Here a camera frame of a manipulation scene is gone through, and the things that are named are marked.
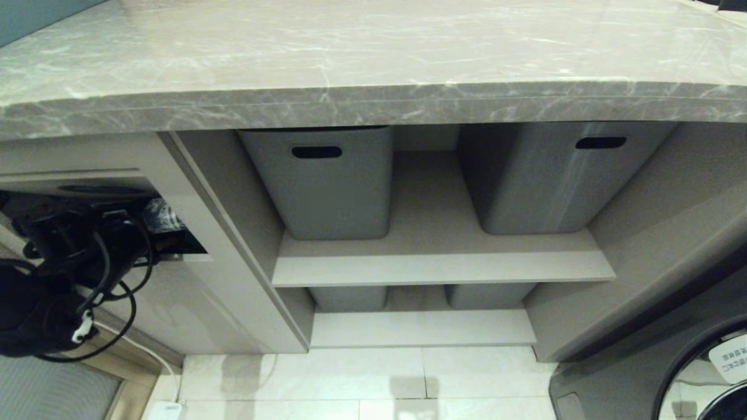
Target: gray storage bin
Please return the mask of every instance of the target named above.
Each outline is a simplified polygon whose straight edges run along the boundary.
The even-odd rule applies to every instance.
[[[389,229],[392,128],[241,130],[296,239],[375,239]]]
[[[386,305],[386,286],[311,287],[321,312],[375,312]]]
[[[511,309],[521,305],[537,283],[446,285],[446,300],[454,309]]]
[[[0,0],[0,46],[104,0]]]
[[[581,230],[676,123],[464,125],[459,161],[480,224],[493,235]]]

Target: open shelving unit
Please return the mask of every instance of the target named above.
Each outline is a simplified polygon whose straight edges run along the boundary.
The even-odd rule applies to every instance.
[[[418,136],[417,128],[404,132]],[[310,348],[531,345],[536,338],[523,306],[452,309],[444,285],[608,282],[615,272],[586,230],[485,233],[454,150],[456,130],[443,132],[453,138],[423,142],[395,131],[390,229],[364,241],[293,239],[234,131],[170,135]],[[380,312],[320,312],[306,291],[372,285],[393,286]]]

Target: shelf board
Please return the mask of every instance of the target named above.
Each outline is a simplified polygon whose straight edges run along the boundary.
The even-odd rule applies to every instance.
[[[276,287],[614,280],[591,234],[485,233],[453,152],[398,153],[389,234],[297,241],[287,232]]]
[[[462,311],[448,308],[442,287],[395,287],[382,312],[314,316],[311,348],[533,345],[523,308]]]

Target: black cable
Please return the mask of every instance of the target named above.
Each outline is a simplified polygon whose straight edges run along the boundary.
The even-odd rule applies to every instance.
[[[36,270],[36,266],[31,264],[28,261],[23,261],[22,259],[12,259],[12,258],[2,258],[0,259],[0,265],[10,266],[10,267],[21,267],[26,271],[34,271]]]
[[[113,302],[115,300],[122,300],[125,297],[130,297],[133,294],[137,293],[140,289],[145,287],[145,284],[148,283],[148,280],[150,280],[150,275],[153,272],[153,262],[155,261],[155,255],[153,254],[153,246],[150,241],[150,235],[148,235],[148,232],[145,230],[143,225],[140,224],[137,220],[135,220],[133,217],[128,218],[130,223],[135,225],[137,227],[137,230],[140,231],[140,234],[143,235],[143,239],[145,240],[146,246],[148,247],[148,268],[146,269],[145,276],[140,281],[140,283],[135,286],[131,291],[126,291],[123,294],[112,294],[110,293],[108,296],[106,296],[107,302]]]
[[[121,283],[122,288],[125,289],[125,292],[130,293],[130,288],[125,284]],[[54,357],[54,356],[47,356],[45,354],[39,354],[34,357],[37,359],[45,360],[47,362],[55,362],[55,363],[74,363],[74,362],[80,362],[82,360],[90,359],[91,357],[97,356],[106,350],[108,350],[111,346],[115,345],[125,334],[127,331],[132,327],[132,323],[135,320],[135,314],[137,313],[137,304],[135,303],[135,298],[131,294],[128,296],[130,298],[130,319],[127,320],[127,324],[125,324],[124,328],[120,331],[119,334],[117,334],[110,342],[106,343],[105,345],[101,346],[100,348],[97,348],[95,351],[92,351],[89,354],[84,354],[83,356],[77,356],[77,357]]]
[[[99,284],[88,294],[88,297],[86,297],[85,300],[83,300],[83,303],[81,303],[80,306],[78,306],[78,308],[75,310],[75,314],[78,316],[83,315],[83,312],[85,312],[86,309],[90,308],[91,302],[96,299],[96,297],[101,293],[102,290],[104,290],[104,288],[109,283],[109,273],[111,272],[111,257],[109,256],[109,249],[106,247],[104,239],[95,230],[93,231],[93,240],[96,241],[97,245],[99,245],[101,255],[104,257],[104,273],[101,276],[101,281],[99,281]]]

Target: bin handle cutout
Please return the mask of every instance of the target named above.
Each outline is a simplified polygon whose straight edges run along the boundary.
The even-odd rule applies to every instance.
[[[576,143],[576,149],[617,149],[627,137],[584,137]]]
[[[342,149],[337,146],[296,146],[291,153],[298,159],[333,159],[342,156]]]

